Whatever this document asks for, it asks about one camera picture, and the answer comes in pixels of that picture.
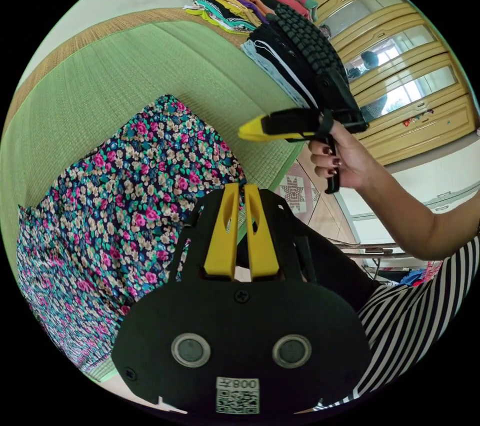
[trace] label sticker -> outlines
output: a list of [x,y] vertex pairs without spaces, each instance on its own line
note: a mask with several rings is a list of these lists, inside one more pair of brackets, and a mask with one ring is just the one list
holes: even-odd
[[258,379],[218,377],[216,411],[226,414],[259,414],[260,383]]

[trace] screw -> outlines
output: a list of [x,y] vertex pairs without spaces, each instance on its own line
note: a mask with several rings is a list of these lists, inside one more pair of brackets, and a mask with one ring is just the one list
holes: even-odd
[[240,304],[245,304],[250,299],[250,295],[244,289],[238,290],[234,295],[235,301]]
[[137,373],[131,367],[125,368],[125,376],[129,381],[136,381],[136,375]]

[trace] floral fabric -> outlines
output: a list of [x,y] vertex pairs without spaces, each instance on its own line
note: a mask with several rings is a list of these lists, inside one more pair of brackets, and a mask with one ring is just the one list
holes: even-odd
[[168,281],[197,198],[233,182],[246,181],[225,142],[166,95],[64,170],[37,207],[19,206],[19,287],[76,367],[110,356],[132,304]]

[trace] black and white striped clothing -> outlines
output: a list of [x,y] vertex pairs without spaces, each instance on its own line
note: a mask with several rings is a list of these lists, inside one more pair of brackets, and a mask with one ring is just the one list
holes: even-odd
[[314,407],[328,409],[385,386],[414,366],[442,336],[455,317],[478,271],[477,236],[445,259],[434,279],[417,287],[378,287],[359,311],[373,353],[354,391],[342,401]]

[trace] lens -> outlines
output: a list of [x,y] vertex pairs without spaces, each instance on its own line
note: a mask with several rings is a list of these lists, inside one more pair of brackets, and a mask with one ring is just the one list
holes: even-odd
[[273,360],[286,369],[303,366],[310,358],[312,348],[309,340],[298,334],[284,336],[275,343]]
[[198,334],[181,334],[173,340],[171,347],[175,360],[186,367],[200,367],[210,359],[210,346]]

